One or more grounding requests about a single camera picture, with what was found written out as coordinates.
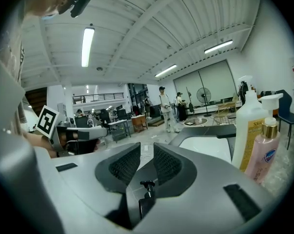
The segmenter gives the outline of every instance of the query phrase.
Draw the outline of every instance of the bag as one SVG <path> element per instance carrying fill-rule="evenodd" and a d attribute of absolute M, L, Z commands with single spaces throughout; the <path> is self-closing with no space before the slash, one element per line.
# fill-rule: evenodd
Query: bag
<path fill-rule="evenodd" d="M 192 103 L 189 104 L 189 111 L 190 111 L 191 113 L 194 112 L 194 107 L 193 107 Z"/>

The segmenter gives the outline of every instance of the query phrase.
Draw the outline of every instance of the black slot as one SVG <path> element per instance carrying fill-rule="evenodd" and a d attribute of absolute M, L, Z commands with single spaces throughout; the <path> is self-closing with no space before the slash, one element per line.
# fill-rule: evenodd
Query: black slot
<path fill-rule="evenodd" d="M 235 204 L 244 221 L 247 222 L 260 213 L 261 209 L 239 185 L 228 185 L 223 188 Z"/>

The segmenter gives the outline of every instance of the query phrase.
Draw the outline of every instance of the fluorescent light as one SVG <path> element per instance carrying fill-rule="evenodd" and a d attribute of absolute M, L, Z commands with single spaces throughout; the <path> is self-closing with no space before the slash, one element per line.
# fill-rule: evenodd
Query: fluorescent light
<path fill-rule="evenodd" d="M 176 68 L 176 67 L 177 67 L 177 65 L 174 64 L 173 66 L 169 67 L 168 69 L 165 69 L 165 70 L 162 71 L 161 73 L 157 74 L 156 77 L 159 77 L 160 75 L 163 75 L 163 74 L 166 73 L 167 71 L 170 71 L 171 69 Z"/>
<path fill-rule="evenodd" d="M 207 54 L 207 53 L 209 53 L 209 52 L 211 52 L 211 51 L 214 51 L 214 50 L 216 50 L 216 49 L 219 49 L 219 48 L 225 47 L 225 46 L 227 46 L 227 45 L 229 45 L 229 44 L 232 44 L 233 42 L 234 42 L 234 41 L 232 41 L 232 40 L 229 40 L 229 41 L 223 42 L 223 43 L 221 43 L 221 44 L 219 44 L 219 45 L 216 45 L 216 46 L 214 46 L 214 47 L 212 47 L 212 48 L 208 48 L 208 49 L 204 50 L 204 53 Z"/>
<path fill-rule="evenodd" d="M 90 48 L 94 37 L 95 29 L 85 28 L 82 45 L 82 67 L 88 67 Z"/>

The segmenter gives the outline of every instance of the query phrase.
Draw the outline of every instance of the bottle label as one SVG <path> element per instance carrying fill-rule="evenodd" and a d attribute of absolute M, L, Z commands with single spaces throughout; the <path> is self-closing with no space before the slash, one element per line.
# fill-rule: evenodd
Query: bottle label
<path fill-rule="evenodd" d="M 269 163 L 269 161 L 271 161 L 272 158 L 274 157 L 274 154 L 275 154 L 275 149 L 270 150 L 269 152 L 265 154 L 265 157 L 263 157 L 263 160 Z"/>
<path fill-rule="evenodd" d="M 245 172 L 246 168 L 248 167 L 253 146 L 254 146 L 254 140 L 255 137 L 262 132 L 262 122 L 265 120 L 265 118 L 252 120 L 248 122 L 248 136 L 246 139 L 246 145 L 244 149 L 244 154 L 242 158 L 242 162 L 240 165 L 240 170 L 242 172 Z"/>

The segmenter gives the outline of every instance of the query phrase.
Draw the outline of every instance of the standing man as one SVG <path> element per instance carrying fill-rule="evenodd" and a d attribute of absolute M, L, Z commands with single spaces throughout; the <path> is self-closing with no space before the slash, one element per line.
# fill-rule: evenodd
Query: standing man
<path fill-rule="evenodd" d="M 15 10 L 0 34 L 0 66 L 4 68 L 20 84 L 22 66 L 24 61 L 24 49 L 22 46 L 21 28 L 23 21 L 29 17 L 40 17 L 49 19 L 57 14 L 63 14 L 74 6 L 75 17 L 83 12 L 86 6 L 84 0 L 22 0 Z M 26 123 L 22 101 L 16 108 L 14 118 L 11 121 L 10 131 L 12 134 L 20 135 L 26 138 L 33 146 L 45 148 L 51 157 L 56 157 L 56 152 L 50 144 L 47 137 L 35 135 L 22 131 L 21 123 Z M 66 135 L 60 134 L 59 137 L 62 146 L 66 145 Z"/>
<path fill-rule="evenodd" d="M 170 126 L 173 127 L 175 133 L 179 133 L 180 131 L 176 128 L 176 121 L 172 113 L 172 108 L 170 106 L 170 100 L 168 99 L 168 96 L 164 93 L 164 87 L 160 87 L 160 101 L 161 101 L 161 111 L 163 113 L 164 122 L 166 131 L 168 133 L 171 132 Z"/>
<path fill-rule="evenodd" d="M 145 99 L 145 109 L 146 109 L 147 119 L 151 119 L 151 117 L 150 117 L 150 107 L 151 107 L 151 101 L 149 100 L 149 97 L 147 97 Z"/>
<path fill-rule="evenodd" d="M 179 111 L 179 121 L 184 121 L 187 118 L 186 115 L 186 104 L 185 100 L 181 98 L 182 93 L 178 92 L 177 93 L 177 103 L 178 103 L 178 111 Z"/>

